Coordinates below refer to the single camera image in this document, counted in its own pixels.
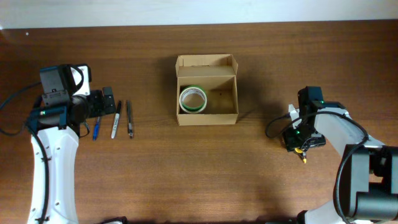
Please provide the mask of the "yellow black utility knife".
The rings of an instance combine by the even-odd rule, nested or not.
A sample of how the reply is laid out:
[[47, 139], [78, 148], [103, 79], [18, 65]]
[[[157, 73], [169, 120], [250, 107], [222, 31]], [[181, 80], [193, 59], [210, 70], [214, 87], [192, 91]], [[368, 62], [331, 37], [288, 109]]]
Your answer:
[[297, 148], [294, 149], [294, 153], [299, 156], [299, 158], [302, 160], [302, 162], [304, 164], [307, 163], [307, 152], [306, 152], [306, 150], [303, 150], [303, 149], [300, 149], [300, 148], [297, 147]]

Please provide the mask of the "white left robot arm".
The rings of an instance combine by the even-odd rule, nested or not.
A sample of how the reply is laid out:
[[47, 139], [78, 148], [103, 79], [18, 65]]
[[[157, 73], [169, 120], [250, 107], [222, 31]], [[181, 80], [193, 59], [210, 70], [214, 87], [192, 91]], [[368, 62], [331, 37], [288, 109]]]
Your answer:
[[40, 69], [43, 93], [26, 122], [34, 152], [29, 223], [77, 223], [75, 158], [80, 126], [116, 112], [111, 87], [91, 90], [90, 67], [62, 64]]

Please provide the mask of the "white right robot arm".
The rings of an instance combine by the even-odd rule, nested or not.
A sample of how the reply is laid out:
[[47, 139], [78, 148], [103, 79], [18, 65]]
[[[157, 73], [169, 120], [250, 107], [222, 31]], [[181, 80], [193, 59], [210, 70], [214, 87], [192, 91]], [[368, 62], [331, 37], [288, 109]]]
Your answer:
[[287, 151], [307, 160], [310, 148], [330, 142], [341, 156], [332, 201], [298, 214], [299, 223], [382, 223], [397, 220], [397, 147], [374, 139], [322, 90], [298, 92], [292, 122], [282, 132]]

